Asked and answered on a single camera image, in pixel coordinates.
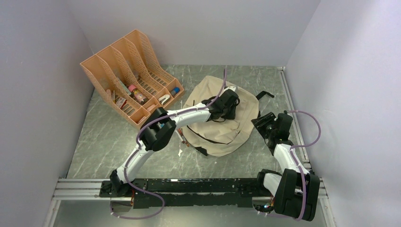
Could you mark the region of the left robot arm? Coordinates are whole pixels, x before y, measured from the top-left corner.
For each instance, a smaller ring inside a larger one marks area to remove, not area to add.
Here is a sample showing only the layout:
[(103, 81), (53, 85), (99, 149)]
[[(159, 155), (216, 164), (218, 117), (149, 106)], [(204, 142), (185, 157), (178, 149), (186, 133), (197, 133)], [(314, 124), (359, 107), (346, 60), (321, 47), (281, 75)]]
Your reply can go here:
[(224, 88), (217, 96), (175, 111), (157, 108), (141, 127), (136, 146), (124, 163), (110, 175), (111, 191), (120, 197), (131, 190), (137, 172), (147, 159), (170, 142), (173, 133), (182, 127), (217, 120), (223, 116), (234, 116), (234, 108), (239, 103), (236, 86)]

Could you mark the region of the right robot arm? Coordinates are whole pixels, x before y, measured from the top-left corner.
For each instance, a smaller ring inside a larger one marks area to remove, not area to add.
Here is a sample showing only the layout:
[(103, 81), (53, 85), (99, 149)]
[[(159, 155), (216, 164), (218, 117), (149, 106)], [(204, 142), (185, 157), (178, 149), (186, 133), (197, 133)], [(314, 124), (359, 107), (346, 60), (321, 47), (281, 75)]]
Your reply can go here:
[(263, 169), (258, 173), (255, 190), (261, 196), (271, 193), (270, 202), (255, 204), (260, 213), (275, 212), (296, 220), (315, 217), (320, 179), (308, 171), (295, 153), (297, 146), (289, 139), (293, 117), (287, 112), (268, 113), (251, 122), (261, 134), (282, 173)]

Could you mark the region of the beige canvas backpack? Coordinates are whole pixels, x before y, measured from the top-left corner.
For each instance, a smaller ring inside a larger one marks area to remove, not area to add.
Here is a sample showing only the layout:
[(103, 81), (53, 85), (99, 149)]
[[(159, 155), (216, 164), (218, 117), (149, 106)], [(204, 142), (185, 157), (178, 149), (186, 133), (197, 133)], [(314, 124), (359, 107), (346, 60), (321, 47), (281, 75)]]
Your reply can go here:
[[(222, 83), (222, 79), (206, 76), (191, 92), (184, 107), (192, 107), (203, 100), (214, 98)], [(236, 107), (233, 120), (218, 118), (215, 121), (194, 123), (181, 128), (189, 144), (201, 154), (221, 157), (237, 150), (251, 135), (254, 128), (251, 120), (260, 116), (259, 100), (265, 95), (274, 98), (274, 95), (267, 91), (253, 95), (241, 87), (237, 88), (236, 93), (240, 103)]]

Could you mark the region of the white red-capped marker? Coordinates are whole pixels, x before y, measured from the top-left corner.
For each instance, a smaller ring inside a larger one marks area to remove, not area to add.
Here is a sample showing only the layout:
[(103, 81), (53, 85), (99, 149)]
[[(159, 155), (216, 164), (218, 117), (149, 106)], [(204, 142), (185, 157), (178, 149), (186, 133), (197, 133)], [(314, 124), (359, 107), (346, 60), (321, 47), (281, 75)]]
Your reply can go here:
[(178, 134), (178, 136), (180, 138), (181, 143), (185, 144), (185, 139), (184, 139), (184, 136), (181, 133), (180, 129), (177, 129), (176, 131), (177, 131), (177, 134)]

